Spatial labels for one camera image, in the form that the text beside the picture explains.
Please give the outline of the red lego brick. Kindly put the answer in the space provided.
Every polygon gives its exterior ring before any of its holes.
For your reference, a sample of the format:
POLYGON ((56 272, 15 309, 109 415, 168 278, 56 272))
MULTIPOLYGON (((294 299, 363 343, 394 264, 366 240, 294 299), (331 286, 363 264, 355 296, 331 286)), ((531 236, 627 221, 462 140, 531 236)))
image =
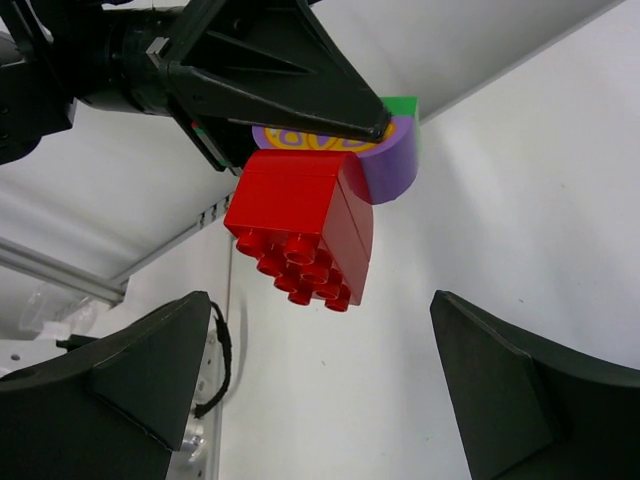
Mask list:
POLYGON ((361 303, 371 260, 373 208, 352 152, 275 150, 244 167, 224 225, 290 302, 345 312, 361 303))

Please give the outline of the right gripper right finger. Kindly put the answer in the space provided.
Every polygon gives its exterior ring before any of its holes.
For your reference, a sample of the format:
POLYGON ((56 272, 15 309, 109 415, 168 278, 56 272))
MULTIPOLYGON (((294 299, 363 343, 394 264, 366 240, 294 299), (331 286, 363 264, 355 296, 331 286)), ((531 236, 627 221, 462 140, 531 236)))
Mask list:
POLYGON ((433 330, 474 479, 636 479, 639 372, 439 290, 433 330))

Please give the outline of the red purple green lego stack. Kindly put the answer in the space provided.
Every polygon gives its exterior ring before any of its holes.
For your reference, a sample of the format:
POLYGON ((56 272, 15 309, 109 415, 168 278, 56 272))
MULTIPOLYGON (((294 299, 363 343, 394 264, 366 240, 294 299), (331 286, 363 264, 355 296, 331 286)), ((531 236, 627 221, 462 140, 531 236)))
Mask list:
POLYGON ((316 135, 263 126, 252 128, 260 149, 353 152, 361 161, 374 205, 402 195, 417 177, 420 134, 419 100, 414 96, 384 97, 391 121, 380 143, 316 135))

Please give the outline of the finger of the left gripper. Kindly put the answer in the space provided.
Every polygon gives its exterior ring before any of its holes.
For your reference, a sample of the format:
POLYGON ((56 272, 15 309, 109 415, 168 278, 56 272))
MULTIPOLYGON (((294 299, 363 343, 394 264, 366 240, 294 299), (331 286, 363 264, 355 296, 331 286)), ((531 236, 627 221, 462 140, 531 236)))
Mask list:
POLYGON ((169 88, 194 121, 376 143, 379 96, 306 1, 191 1, 172 27, 169 88))

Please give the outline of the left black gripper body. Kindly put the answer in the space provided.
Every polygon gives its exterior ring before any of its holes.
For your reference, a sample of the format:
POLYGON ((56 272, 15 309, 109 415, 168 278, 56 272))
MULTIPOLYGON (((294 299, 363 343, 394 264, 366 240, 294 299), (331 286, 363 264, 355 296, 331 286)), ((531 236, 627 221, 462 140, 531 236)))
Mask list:
POLYGON ((183 11, 182 6, 171 6, 105 12, 108 30, 99 53, 107 74, 99 91, 99 107, 170 117, 214 170, 239 175, 257 150, 251 128, 224 119, 191 116, 159 68, 183 11))

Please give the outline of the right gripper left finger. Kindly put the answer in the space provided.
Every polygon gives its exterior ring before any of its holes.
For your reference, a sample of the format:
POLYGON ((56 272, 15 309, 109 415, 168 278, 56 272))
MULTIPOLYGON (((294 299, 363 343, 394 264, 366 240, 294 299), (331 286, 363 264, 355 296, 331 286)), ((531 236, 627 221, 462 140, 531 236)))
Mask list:
POLYGON ((211 306, 192 292, 1 379, 4 479, 163 479, 180 449, 211 306))

